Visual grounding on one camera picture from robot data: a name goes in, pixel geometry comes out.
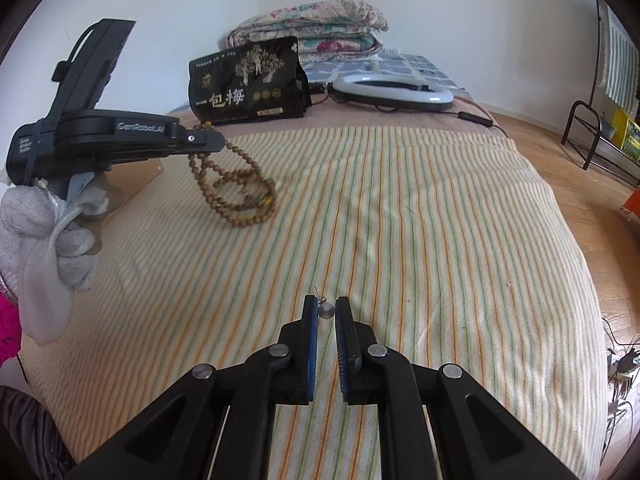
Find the white gloved left hand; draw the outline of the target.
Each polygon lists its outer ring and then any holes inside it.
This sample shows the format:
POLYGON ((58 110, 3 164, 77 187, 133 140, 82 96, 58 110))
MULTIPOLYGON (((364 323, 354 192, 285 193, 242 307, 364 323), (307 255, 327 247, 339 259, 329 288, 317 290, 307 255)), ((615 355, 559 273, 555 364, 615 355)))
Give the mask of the white gloved left hand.
POLYGON ((58 341, 73 296, 91 287, 102 220, 118 206, 104 174, 78 174, 63 200, 47 182, 11 185, 1 194, 1 349, 13 356, 27 336, 58 341))

